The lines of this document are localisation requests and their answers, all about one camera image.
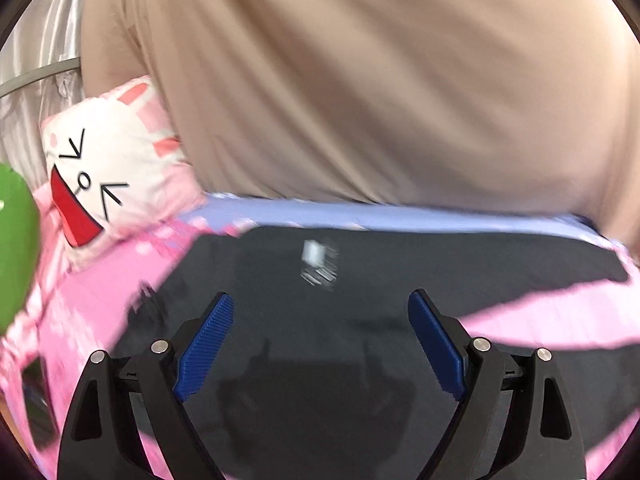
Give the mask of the pink floral bed sheet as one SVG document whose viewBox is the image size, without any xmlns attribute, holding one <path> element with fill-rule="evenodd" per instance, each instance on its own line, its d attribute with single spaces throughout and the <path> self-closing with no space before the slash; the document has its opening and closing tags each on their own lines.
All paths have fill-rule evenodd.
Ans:
<svg viewBox="0 0 640 480">
<path fill-rule="evenodd" d="M 186 250 L 197 232 L 238 235 L 256 226 L 328 226 L 425 233 L 526 233 L 582 240 L 616 253 L 628 276 L 622 284 L 609 278 L 575 285 L 560 292 L 529 292 L 514 301 L 496 300 L 484 314 L 469 318 L 471 328 L 484 328 L 508 341 L 564 344 L 572 350 L 639 348 L 639 272 L 619 244 L 607 240 L 575 216 L 517 217 L 458 214 L 437 209 L 361 204 L 315 204 L 300 200 L 251 200 L 211 195 L 203 206 L 182 214 L 164 228 L 140 234 L 89 269 L 62 270 L 62 233 L 53 205 L 40 198 L 44 246 L 52 258 L 44 281 L 30 296 L 2 342 L 1 389 L 18 430 L 28 429 L 18 375 L 27 362 L 42 356 L 53 382 L 55 414 L 70 404 L 80 362 L 100 344 L 114 340 L 124 325 L 125 302 L 143 276 L 158 282 Z"/>
</svg>

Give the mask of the dark grey pants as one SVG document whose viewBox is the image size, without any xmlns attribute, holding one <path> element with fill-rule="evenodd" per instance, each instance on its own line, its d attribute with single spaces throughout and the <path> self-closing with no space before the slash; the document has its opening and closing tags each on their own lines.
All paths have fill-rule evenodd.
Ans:
<svg viewBox="0 0 640 480">
<path fill-rule="evenodd" d="M 218 467 L 239 479 L 413 479 L 456 404 L 408 320 L 423 289 L 469 333 L 527 354 L 555 352 L 585 445 L 639 405 L 639 349 L 579 349 L 582 285 L 626 285 L 612 250 L 518 233 L 258 228 L 205 235 L 131 306 L 115 356 L 133 356 L 198 318 L 218 292 L 234 321 L 186 411 Z"/>
</svg>

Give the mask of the white satin curtain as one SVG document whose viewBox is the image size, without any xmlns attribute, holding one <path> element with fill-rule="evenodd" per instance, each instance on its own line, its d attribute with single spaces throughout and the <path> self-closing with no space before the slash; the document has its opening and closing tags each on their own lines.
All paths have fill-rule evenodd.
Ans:
<svg viewBox="0 0 640 480">
<path fill-rule="evenodd" d="M 9 0 L 1 8 L 1 161 L 30 188 L 47 180 L 40 126 L 84 96 L 84 0 Z"/>
</svg>

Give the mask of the white cartoon bunny pillow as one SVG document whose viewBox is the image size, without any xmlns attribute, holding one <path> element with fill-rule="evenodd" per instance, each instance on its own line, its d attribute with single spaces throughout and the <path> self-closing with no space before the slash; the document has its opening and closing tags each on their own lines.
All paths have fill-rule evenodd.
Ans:
<svg viewBox="0 0 640 480">
<path fill-rule="evenodd" d="M 148 76 L 41 125 L 54 206 L 73 269 L 200 206 L 204 192 Z"/>
</svg>

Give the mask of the green pillow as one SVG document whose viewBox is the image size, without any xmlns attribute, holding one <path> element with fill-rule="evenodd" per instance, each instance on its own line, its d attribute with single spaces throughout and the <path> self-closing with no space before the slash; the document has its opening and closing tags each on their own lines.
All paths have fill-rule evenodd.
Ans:
<svg viewBox="0 0 640 480">
<path fill-rule="evenodd" d="M 40 251 L 40 215 L 20 174 L 1 165 L 0 181 L 1 333 L 24 307 Z"/>
</svg>

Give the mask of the beige fabric curtain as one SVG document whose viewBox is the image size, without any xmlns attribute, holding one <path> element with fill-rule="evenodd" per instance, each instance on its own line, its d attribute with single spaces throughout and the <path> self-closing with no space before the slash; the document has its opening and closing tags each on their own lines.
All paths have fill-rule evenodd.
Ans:
<svg viewBox="0 0 640 480">
<path fill-rule="evenodd" d="M 614 0 L 85 0 L 89 96 L 148 75 L 203 188 L 579 214 L 639 240 Z"/>
</svg>

